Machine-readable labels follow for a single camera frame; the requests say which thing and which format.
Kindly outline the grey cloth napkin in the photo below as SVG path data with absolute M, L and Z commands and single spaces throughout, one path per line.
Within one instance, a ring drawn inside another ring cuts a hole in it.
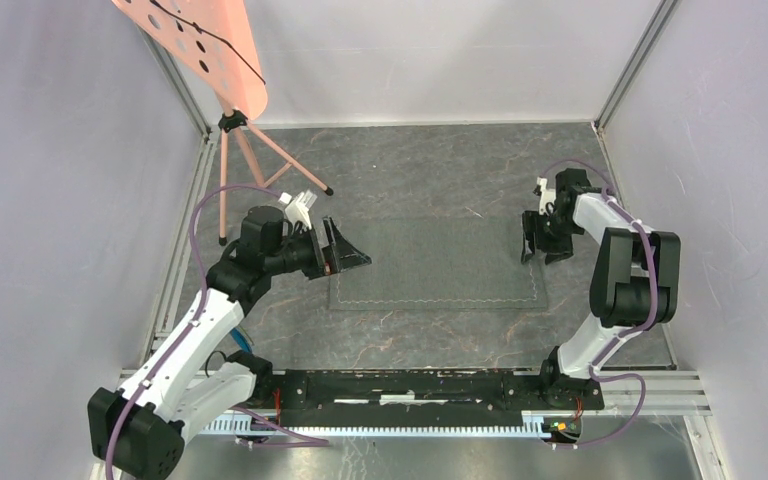
M 341 232 L 372 260 L 329 279 L 333 310 L 545 310 L 540 264 L 522 263 L 514 217 L 353 218 Z

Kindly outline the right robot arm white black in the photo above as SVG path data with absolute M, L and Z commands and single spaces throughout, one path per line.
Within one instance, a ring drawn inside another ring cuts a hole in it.
M 631 215 L 612 188 L 594 186 L 583 169 L 566 168 L 553 181 L 539 176 L 536 209 L 521 216 L 522 263 L 542 254 L 547 265 L 574 254 L 573 238 L 599 246 L 589 284 L 590 312 L 574 335 L 542 362 L 537 392 L 551 408 L 595 402 L 604 364 L 625 343 L 667 323 L 678 304 L 681 240 Z

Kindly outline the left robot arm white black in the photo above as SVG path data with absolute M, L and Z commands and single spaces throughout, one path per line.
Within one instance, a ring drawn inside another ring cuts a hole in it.
M 276 390 L 271 362 L 238 351 L 192 386 L 219 342 L 270 290 L 274 277 L 294 272 L 314 280 L 371 264 L 324 218 L 327 244 L 304 214 L 271 206 L 249 210 L 239 237 L 206 273 L 203 288 L 171 336 L 120 387 L 98 389 L 88 402 L 93 454 L 105 475 L 166 479 L 186 444 L 225 411 L 262 407 Z

